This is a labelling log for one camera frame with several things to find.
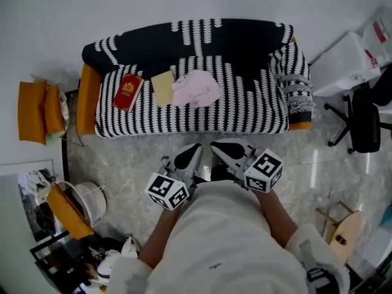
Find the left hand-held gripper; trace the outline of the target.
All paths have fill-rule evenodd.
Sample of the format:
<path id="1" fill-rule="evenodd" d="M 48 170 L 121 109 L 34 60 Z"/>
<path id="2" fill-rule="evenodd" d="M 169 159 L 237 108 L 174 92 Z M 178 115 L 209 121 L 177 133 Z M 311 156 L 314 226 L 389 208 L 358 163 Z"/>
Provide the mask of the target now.
<path id="1" fill-rule="evenodd" d="M 163 157 L 162 166 L 152 174 L 145 187 L 151 201 L 167 210 L 175 210 L 190 200 L 196 188 L 194 177 L 202 155 L 203 146 L 195 143 L 179 149 L 174 159 Z"/>

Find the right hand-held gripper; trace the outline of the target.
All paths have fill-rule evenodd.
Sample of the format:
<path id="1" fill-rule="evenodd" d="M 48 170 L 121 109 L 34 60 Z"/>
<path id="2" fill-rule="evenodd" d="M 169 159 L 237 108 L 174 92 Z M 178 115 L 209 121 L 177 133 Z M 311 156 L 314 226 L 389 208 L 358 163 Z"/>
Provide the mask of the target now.
<path id="1" fill-rule="evenodd" d="M 234 174 L 246 190 L 269 193 L 282 176 L 284 161 L 270 149 L 255 148 L 240 138 L 223 138 L 211 145 L 218 161 Z M 231 155 L 247 155 L 236 160 Z"/>

